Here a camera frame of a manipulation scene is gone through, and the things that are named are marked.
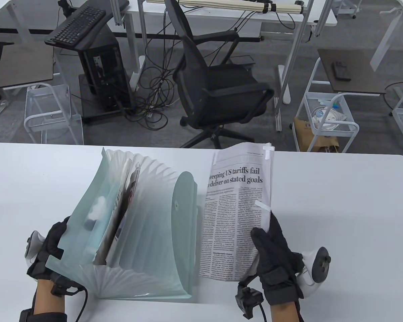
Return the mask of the person's right hand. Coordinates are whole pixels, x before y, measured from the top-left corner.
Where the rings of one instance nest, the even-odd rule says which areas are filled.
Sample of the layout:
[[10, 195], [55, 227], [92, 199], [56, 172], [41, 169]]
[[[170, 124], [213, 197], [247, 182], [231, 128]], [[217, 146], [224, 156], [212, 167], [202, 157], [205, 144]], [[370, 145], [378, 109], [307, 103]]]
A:
[[259, 254], [257, 274], [267, 302], [271, 306], [298, 303], [303, 298], [296, 277], [304, 267], [302, 256], [290, 250], [273, 213], [268, 232], [254, 227], [251, 239]]

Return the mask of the person's left hand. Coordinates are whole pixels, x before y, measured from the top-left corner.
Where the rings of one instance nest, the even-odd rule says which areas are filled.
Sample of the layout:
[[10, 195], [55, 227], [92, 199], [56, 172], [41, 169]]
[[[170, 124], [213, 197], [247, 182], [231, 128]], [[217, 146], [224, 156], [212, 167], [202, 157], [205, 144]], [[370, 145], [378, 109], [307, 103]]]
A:
[[53, 271], [46, 267], [50, 256], [61, 259], [63, 250], [58, 248], [62, 235], [66, 232], [69, 216], [54, 224], [46, 237], [35, 230], [28, 238], [25, 260], [29, 266], [27, 275], [35, 280], [51, 280]]

